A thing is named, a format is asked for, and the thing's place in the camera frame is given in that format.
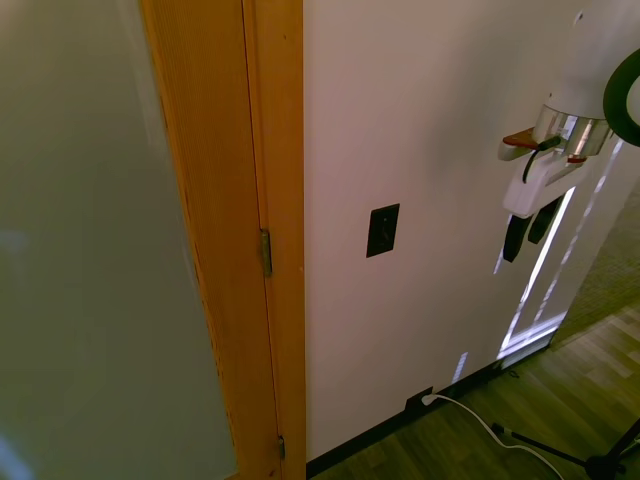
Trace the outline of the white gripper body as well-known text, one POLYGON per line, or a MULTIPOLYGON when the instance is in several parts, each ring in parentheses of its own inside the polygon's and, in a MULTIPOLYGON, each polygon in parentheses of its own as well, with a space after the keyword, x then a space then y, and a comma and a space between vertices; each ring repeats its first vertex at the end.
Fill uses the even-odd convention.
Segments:
POLYGON ((507 188, 503 206, 512 215, 527 218, 542 207, 577 186, 588 173, 588 160, 546 155, 535 158, 526 181, 523 181, 524 161, 516 170, 507 188))

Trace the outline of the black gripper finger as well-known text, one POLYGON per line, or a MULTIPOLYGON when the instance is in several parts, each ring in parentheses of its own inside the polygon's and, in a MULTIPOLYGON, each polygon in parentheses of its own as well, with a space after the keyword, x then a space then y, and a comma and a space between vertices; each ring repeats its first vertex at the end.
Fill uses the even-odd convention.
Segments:
POLYGON ((526 233, 527 219, 511 216, 502 249, 502 257, 505 261, 512 263, 516 259, 526 233))
POLYGON ((530 243, 538 244, 545 237, 561 204, 562 197, 558 197, 539 210, 529 229, 528 241, 530 243))

